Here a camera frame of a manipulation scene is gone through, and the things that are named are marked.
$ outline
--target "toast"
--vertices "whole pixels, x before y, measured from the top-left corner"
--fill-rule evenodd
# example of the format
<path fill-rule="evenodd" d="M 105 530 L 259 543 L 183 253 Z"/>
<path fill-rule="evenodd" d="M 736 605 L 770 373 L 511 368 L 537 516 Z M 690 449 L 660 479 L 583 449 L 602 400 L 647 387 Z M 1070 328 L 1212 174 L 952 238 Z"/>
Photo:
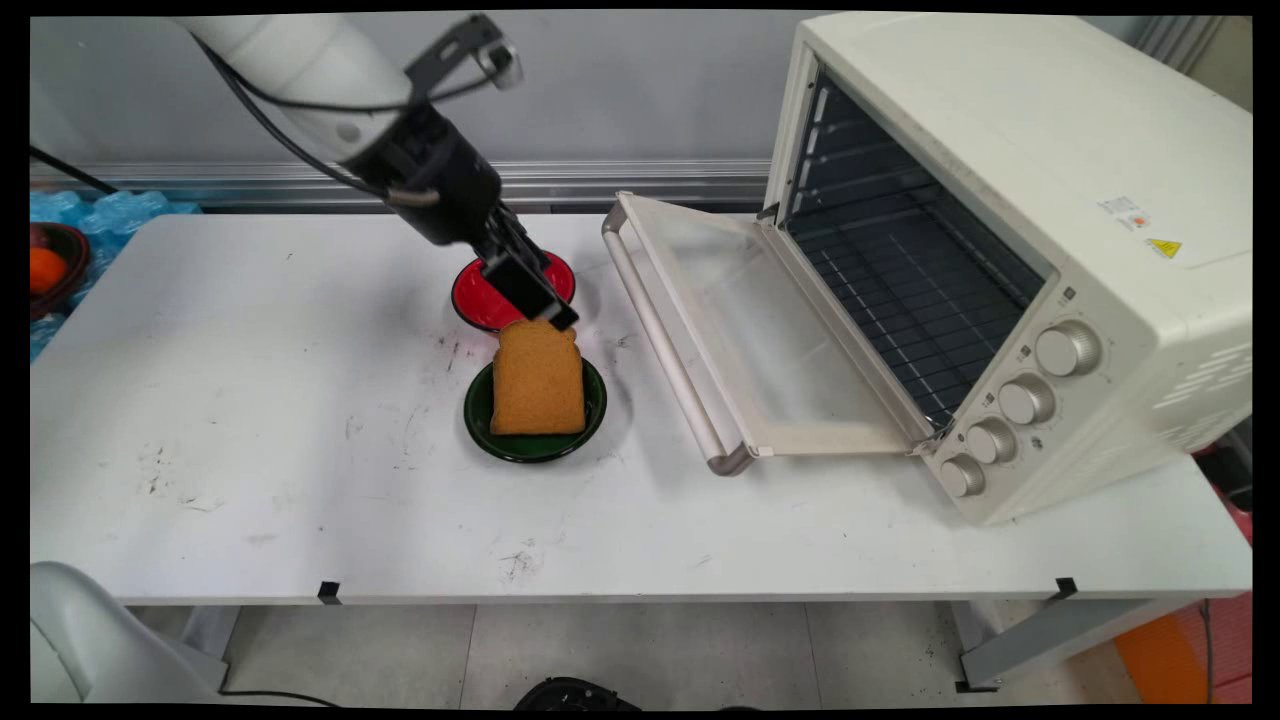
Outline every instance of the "toast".
<path fill-rule="evenodd" d="M 572 434 L 586 429 L 582 355 L 573 329 L 517 320 L 498 333 L 493 356 L 495 436 Z"/>

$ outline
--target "toaster oven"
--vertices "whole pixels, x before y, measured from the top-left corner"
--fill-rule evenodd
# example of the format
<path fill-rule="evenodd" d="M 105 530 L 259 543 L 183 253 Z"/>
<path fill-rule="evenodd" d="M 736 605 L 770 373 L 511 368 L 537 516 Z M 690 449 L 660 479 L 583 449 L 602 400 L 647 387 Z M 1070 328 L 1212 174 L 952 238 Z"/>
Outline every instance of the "toaster oven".
<path fill-rule="evenodd" d="M 842 13 L 796 32 L 754 220 L 622 192 L 603 236 L 713 471 L 911 455 L 991 524 L 1252 413 L 1252 156 L 1076 18 Z"/>

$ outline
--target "white table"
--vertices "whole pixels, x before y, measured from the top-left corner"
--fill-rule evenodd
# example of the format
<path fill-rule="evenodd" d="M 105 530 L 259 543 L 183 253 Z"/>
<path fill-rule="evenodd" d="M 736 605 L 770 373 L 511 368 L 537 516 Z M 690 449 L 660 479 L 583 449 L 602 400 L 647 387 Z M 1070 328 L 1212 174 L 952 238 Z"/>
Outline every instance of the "white table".
<path fill-rule="evenodd" d="M 164 217 L 32 365 L 32 562 L 136 605 L 317 603 L 324 582 L 342 603 L 975 601 L 1070 578 L 1066 605 L 1129 602 L 1089 620 L 1105 634 L 1252 587 L 1190 459 L 996 528 L 913 459 L 713 475 L 602 217 L 522 220 L 576 272 L 608 387 L 581 450 L 515 465 L 463 429 L 497 346 L 449 302 L 470 249 L 392 215 Z"/>

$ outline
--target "oven control knob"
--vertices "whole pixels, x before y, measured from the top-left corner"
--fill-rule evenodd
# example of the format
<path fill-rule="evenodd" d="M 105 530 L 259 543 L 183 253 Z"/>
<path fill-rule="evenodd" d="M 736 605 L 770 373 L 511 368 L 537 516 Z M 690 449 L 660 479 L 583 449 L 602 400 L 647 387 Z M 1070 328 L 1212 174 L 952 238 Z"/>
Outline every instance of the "oven control knob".
<path fill-rule="evenodd" d="M 942 487 L 951 493 L 951 497 L 978 495 L 987 487 L 982 466 L 968 455 L 956 455 L 943 462 L 941 470 L 938 477 L 942 479 Z"/>
<path fill-rule="evenodd" d="M 1000 386 L 1000 411 L 1019 425 L 1043 423 L 1053 416 L 1053 391 L 1036 375 L 1021 375 Z"/>
<path fill-rule="evenodd" d="M 995 418 L 969 425 L 969 432 L 964 434 L 964 445 L 983 465 L 1009 462 L 1018 452 L 1018 437 L 1014 436 L 1014 430 L 1004 420 Z"/>
<path fill-rule="evenodd" d="M 1083 375 L 1101 359 L 1102 342 L 1079 320 L 1053 325 L 1036 338 L 1036 360 L 1051 375 Z"/>

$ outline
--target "oven hinge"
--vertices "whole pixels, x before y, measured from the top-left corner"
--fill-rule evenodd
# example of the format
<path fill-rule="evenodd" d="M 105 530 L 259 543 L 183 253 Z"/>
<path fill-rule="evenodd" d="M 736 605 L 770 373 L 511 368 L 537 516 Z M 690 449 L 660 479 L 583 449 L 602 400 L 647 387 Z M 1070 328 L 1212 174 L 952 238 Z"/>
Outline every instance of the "oven hinge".
<path fill-rule="evenodd" d="M 777 219 L 777 217 L 778 217 L 778 204 L 777 202 L 774 202 L 773 205 L 769 205 L 764 210 L 760 210 L 759 213 L 755 214 L 755 219 L 756 220 L 763 220 L 765 218 Z"/>
<path fill-rule="evenodd" d="M 947 433 L 951 432 L 951 428 L 955 427 L 955 424 L 956 424 L 955 418 L 952 418 L 950 423 L 943 425 L 936 433 L 915 443 L 915 447 L 913 447 L 910 452 L 906 454 L 908 457 L 933 455 L 933 451 L 937 450 L 940 445 L 942 445 L 942 438 L 947 437 Z"/>

